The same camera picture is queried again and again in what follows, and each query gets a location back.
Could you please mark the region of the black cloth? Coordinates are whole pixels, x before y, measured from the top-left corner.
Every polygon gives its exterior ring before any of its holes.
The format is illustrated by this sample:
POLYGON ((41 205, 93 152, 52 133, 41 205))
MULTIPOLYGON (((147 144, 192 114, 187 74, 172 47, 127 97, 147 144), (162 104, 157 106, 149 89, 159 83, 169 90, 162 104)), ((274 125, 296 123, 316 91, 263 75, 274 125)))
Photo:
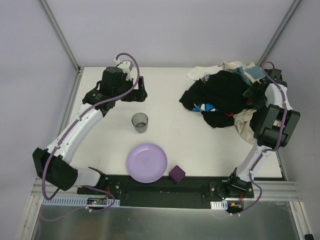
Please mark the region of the black cloth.
POLYGON ((243 93, 249 87, 239 75, 220 70, 195 81, 179 102, 189 111, 194 104, 212 104, 219 112, 200 112, 204 121, 212 128, 230 127, 235 123, 234 115, 229 116, 223 110, 230 102, 244 102, 243 93))

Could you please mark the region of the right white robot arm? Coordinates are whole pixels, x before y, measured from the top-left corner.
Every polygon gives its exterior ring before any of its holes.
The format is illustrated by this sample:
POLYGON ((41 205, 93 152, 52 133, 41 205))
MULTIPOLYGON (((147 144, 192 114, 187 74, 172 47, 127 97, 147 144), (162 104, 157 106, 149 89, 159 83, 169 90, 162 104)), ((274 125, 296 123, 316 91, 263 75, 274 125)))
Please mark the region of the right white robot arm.
POLYGON ((265 77, 244 93, 257 108, 253 118, 254 144, 225 184, 226 190, 234 196, 249 193, 255 173, 273 152, 288 144, 301 116, 289 103, 288 84, 283 81, 282 71, 273 67, 264 69, 263 73, 265 77))

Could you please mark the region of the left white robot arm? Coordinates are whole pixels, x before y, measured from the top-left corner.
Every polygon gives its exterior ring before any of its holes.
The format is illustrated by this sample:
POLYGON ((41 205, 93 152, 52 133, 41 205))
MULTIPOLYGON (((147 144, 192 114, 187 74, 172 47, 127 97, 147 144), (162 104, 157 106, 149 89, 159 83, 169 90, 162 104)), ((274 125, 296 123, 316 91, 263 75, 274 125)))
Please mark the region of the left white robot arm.
POLYGON ((116 101, 144 102, 147 92, 143 76, 136 80, 131 76, 132 61, 115 60, 108 66, 96 86, 87 92, 74 119, 45 149, 37 148, 32 158, 42 185, 50 183, 66 191, 73 186, 97 187, 103 173, 93 167, 81 168, 71 165, 73 157, 83 140, 111 110, 116 101))

